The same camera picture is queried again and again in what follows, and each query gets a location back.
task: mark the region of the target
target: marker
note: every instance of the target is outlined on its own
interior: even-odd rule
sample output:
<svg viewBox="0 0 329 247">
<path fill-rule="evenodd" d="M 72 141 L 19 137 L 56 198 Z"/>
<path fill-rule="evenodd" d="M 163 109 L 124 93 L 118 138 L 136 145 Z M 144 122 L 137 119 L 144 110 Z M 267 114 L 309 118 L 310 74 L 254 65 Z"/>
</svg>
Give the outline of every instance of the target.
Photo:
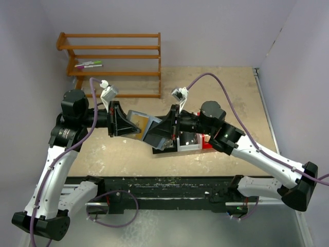
<svg viewBox="0 0 329 247">
<path fill-rule="evenodd" d="M 89 61 L 89 62 L 84 62 L 84 63 L 80 63 L 80 64 L 76 64 L 74 67 L 80 67 L 80 66 L 84 66 L 84 65 L 92 65 L 92 64 L 100 64 L 102 63 L 102 61 Z"/>
<path fill-rule="evenodd" d="M 80 65 L 77 68 L 78 69 L 83 69 L 83 68 L 93 68 L 93 67 L 102 67 L 103 64 L 97 64 L 97 65 Z"/>
</svg>

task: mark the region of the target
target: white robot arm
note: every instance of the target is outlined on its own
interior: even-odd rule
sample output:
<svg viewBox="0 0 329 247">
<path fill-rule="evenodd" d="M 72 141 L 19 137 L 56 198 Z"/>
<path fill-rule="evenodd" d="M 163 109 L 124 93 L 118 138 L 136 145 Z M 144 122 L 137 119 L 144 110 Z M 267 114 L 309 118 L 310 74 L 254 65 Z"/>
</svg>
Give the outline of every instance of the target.
<svg viewBox="0 0 329 247">
<path fill-rule="evenodd" d="M 317 166 L 311 162 L 303 165 L 291 161 L 258 145 L 272 157 L 288 162 L 293 169 L 288 169 L 269 159 L 259 152 L 259 149 L 243 131 L 225 122 L 226 112 L 217 102 L 206 101 L 201 106 L 200 115 L 196 116 L 182 109 L 187 100 L 187 89 L 174 90 L 172 94 L 179 101 L 179 105 L 172 105 L 167 116 L 161 119 L 139 113 L 149 119 L 146 129 L 142 130 L 132 122 L 131 114 L 126 115 L 122 111 L 120 103 L 113 101 L 118 94 L 117 88 L 110 86 L 106 81 L 102 81 L 101 86 L 104 88 L 101 99 L 105 110 L 98 111 L 96 128 L 107 128 L 111 137 L 142 134 L 139 140 L 154 148 L 163 149 L 178 136 L 177 133 L 180 131 L 208 134 L 211 136 L 209 143 L 215 150 L 241 158 L 273 176 L 273 178 L 251 178 L 237 175 L 230 184 L 229 193 L 241 198 L 252 196 L 275 198 L 282 200 L 293 209 L 300 211 L 307 209 L 315 183 L 305 179 L 296 170 L 316 178 Z M 61 157 L 53 168 L 49 165 L 64 150 L 86 136 L 86 128 L 90 127 L 95 120 L 94 110 L 88 109 L 88 101 L 81 90 L 71 90 L 65 94 L 62 110 L 63 112 L 51 132 L 46 164 L 35 192 L 24 211 L 15 213 L 12 219 L 13 224 L 29 232 L 30 219 L 35 209 L 35 198 L 44 176 L 50 171 L 36 211 L 34 234 L 57 241 L 66 234 L 69 218 L 85 203 L 106 192 L 103 179 L 87 177 L 86 181 L 83 181 L 72 193 L 61 199 L 68 172 L 81 146 Z"/>
</svg>

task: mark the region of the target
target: beige floor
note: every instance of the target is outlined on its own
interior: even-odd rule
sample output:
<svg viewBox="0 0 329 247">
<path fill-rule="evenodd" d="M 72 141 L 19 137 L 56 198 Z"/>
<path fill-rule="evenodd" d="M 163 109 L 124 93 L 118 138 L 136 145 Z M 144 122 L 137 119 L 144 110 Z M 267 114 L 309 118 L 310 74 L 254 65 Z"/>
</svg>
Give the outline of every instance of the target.
<svg viewBox="0 0 329 247">
<path fill-rule="evenodd" d="M 175 67 L 162 69 L 161 99 L 119 99 L 125 112 L 129 109 L 150 115 L 167 114 L 175 99 L 170 92 L 176 86 L 187 86 L 204 72 L 213 72 L 225 85 L 235 109 L 253 137 L 262 145 L 275 150 L 267 124 L 256 81 L 250 67 Z M 125 90 L 120 78 L 112 83 Z M 145 82 L 134 85 L 148 86 Z M 198 111 L 206 100 L 216 100 L 227 112 L 226 120 L 239 127 L 218 83 L 210 76 L 203 77 L 190 89 L 185 109 Z M 84 143 L 69 176 L 227 176 L 235 174 L 264 175 L 257 167 L 218 152 L 181 152 L 153 155 L 145 143 L 124 137 L 110 138 L 107 129 L 96 129 Z"/>
</svg>

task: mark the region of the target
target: white wall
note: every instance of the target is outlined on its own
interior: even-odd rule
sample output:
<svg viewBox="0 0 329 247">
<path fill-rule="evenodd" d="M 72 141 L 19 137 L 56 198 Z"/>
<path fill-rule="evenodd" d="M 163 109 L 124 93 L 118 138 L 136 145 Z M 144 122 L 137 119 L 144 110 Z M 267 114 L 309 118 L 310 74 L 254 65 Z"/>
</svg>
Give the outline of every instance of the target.
<svg viewBox="0 0 329 247">
<path fill-rule="evenodd" d="M 283 155 L 329 173 L 329 2 L 298 0 L 260 69 L 260 83 Z M 328 246 L 328 187 L 306 212 L 316 246 Z"/>
<path fill-rule="evenodd" d="M 163 66 L 259 67 L 296 0 L 41 0 L 57 34 L 161 32 Z"/>
<path fill-rule="evenodd" d="M 17 246 L 11 224 L 32 196 L 60 101 L 71 87 L 64 54 L 38 0 L 0 2 L 1 246 Z"/>
</svg>

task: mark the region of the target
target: wooden shelf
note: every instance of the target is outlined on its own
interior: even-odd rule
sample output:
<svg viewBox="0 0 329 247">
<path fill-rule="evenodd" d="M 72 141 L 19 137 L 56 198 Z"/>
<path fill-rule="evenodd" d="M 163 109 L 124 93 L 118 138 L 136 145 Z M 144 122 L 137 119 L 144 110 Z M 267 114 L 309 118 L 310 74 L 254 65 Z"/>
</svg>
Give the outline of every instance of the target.
<svg viewBox="0 0 329 247">
<path fill-rule="evenodd" d="M 157 38 L 157 33 L 64 33 L 65 38 Z"/>
<path fill-rule="evenodd" d="M 159 55 L 76 55 L 80 59 L 159 59 Z"/>
<path fill-rule="evenodd" d="M 86 94 L 88 98 L 92 98 L 92 94 Z M 160 94 L 119 94 L 116 98 L 161 98 Z"/>
<path fill-rule="evenodd" d="M 61 45 L 60 50 L 157 50 L 156 45 Z"/>
<path fill-rule="evenodd" d="M 70 71 L 69 76 L 158 76 L 159 72 L 142 72 L 142 71 Z"/>
<path fill-rule="evenodd" d="M 71 45 L 67 38 L 157 38 L 157 45 Z M 77 77 L 76 89 L 81 89 L 85 76 L 158 76 L 158 94 L 122 94 L 118 98 L 160 98 L 161 97 L 161 37 L 160 33 L 60 33 L 56 47 L 67 50 L 69 61 L 66 68 L 68 76 Z M 157 55 L 76 55 L 74 50 L 157 50 Z M 77 70 L 78 59 L 158 59 L 157 72 L 126 71 L 109 72 L 96 70 Z"/>
</svg>

